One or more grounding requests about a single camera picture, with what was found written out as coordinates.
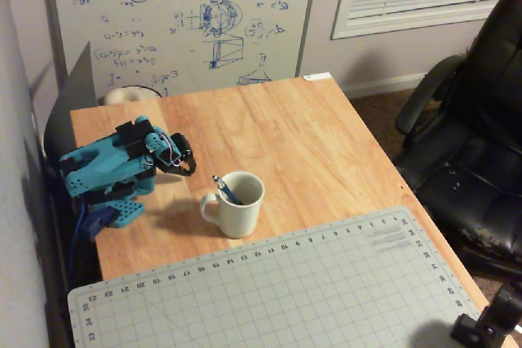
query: blue robotic arm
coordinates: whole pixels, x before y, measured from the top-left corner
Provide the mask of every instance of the blue robotic arm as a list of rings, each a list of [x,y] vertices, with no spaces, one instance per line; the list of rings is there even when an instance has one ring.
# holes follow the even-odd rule
[[[169,136],[145,116],[62,156],[60,172],[69,194],[91,206],[80,235],[93,239],[106,226],[124,227],[140,216],[144,205],[132,199],[154,190],[156,168],[190,176],[196,162],[184,136]]]

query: brown carpet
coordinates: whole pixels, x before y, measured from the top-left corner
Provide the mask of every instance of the brown carpet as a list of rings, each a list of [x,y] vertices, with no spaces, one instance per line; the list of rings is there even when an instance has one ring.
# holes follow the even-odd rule
[[[350,99],[359,116],[361,116],[370,132],[390,158],[393,158],[400,151],[403,136],[396,130],[394,124],[397,115],[405,105],[411,92],[412,90],[405,90]],[[473,276],[473,279],[489,301],[491,301],[502,285],[499,281],[479,276]],[[513,337],[522,346],[522,335],[514,333]]]

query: mug handle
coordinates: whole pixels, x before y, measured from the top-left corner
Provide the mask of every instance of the mug handle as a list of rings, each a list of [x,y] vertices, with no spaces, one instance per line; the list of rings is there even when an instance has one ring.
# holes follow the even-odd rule
[[[214,193],[209,193],[208,195],[203,196],[201,201],[199,202],[199,212],[201,213],[201,216],[207,221],[215,224],[216,226],[219,226],[219,220],[216,216],[212,214],[208,214],[205,212],[205,207],[207,204],[209,204],[211,201],[217,201],[218,197]]]

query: chair armrest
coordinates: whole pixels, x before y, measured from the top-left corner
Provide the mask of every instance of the chair armrest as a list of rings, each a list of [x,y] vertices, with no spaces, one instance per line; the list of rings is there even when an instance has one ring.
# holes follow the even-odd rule
[[[411,132],[430,99],[433,98],[445,80],[457,71],[463,63],[464,58],[462,56],[453,55],[440,61],[426,74],[397,116],[395,126],[399,132],[402,134]]]

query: baseboard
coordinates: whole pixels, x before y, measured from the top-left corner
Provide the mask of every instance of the baseboard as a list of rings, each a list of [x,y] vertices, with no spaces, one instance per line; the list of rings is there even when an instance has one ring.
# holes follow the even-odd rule
[[[416,73],[405,77],[391,77],[380,81],[367,81],[364,83],[342,84],[341,90],[350,98],[360,98],[366,95],[392,93],[393,91],[414,89],[424,78],[424,73]]]

